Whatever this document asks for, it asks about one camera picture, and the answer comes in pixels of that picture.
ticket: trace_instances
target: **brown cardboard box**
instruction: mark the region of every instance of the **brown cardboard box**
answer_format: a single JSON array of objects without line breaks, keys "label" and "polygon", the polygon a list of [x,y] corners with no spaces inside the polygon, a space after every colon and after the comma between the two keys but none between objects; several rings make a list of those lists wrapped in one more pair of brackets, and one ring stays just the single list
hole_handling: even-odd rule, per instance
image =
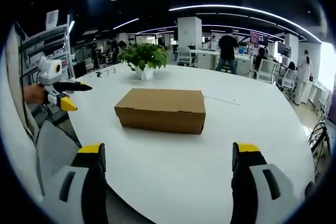
[{"label": "brown cardboard box", "polygon": [[132,89],[114,107],[122,126],[151,131],[201,134],[204,97],[201,91]]}]

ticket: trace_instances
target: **white pillar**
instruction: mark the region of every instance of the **white pillar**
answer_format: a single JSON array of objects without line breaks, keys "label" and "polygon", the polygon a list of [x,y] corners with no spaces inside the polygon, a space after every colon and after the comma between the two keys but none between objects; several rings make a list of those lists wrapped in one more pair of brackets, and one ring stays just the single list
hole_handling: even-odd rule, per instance
[{"label": "white pillar", "polygon": [[179,47],[188,47],[191,44],[196,49],[202,48],[202,20],[197,17],[177,19]]},{"label": "white pillar", "polygon": [[299,58],[299,38],[292,34],[285,34],[285,44],[291,47],[291,54],[288,59],[288,63],[293,61],[296,66]]},{"label": "white pillar", "polygon": [[275,52],[275,42],[269,42],[268,43],[268,55],[272,55],[273,57],[276,57],[276,54],[278,52]]},{"label": "white pillar", "polygon": [[126,33],[120,33],[120,34],[118,34],[118,42],[120,42],[120,41],[124,41],[126,43],[126,45],[129,44],[129,42],[128,42],[128,36],[127,36]]},{"label": "white pillar", "polygon": [[164,38],[164,45],[167,47],[170,45],[170,34],[164,34],[163,35]]}]

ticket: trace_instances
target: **computer monitor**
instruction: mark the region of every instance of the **computer monitor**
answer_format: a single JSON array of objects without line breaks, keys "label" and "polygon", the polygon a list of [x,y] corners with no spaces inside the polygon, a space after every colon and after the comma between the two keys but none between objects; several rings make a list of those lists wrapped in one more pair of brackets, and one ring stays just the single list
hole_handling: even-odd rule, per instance
[{"label": "computer monitor", "polygon": [[268,46],[268,36],[250,32],[250,42],[262,46]]},{"label": "computer monitor", "polygon": [[290,58],[291,51],[292,51],[292,49],[291,49],[290,46],[287,46],[283,43],[278,42],[278,53],[279,54]]}]

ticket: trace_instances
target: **window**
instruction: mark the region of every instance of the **window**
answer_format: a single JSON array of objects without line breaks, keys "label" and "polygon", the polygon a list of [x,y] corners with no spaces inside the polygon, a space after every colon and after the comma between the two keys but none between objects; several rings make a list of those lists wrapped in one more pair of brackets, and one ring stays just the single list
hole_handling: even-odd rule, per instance
[{"label": "window", "polygon": [[334,46],[322,42],[318,80],[329,90],[333,90],[335,79],[336,54]]}]

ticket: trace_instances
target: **round white table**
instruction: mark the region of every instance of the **round white table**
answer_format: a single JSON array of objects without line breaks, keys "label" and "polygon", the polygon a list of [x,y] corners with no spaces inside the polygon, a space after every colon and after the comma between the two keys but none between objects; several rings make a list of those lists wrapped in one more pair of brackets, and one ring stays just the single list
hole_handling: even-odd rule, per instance
[{"label": "round white table", "polygon": [[[205,69],[167,65],[137,80],[126,65],[109,75],[79,80],[69,116],[82,145],[103,142],[106,179],[115,192],[158,224],[229,223],[233,199],[232,143],[257,145],[303,199],[314,181],[313,159],[294,110],[273,85]],[[206,118],[201,135],[123,128],[114,106],[132,88],[202,90]]]}]

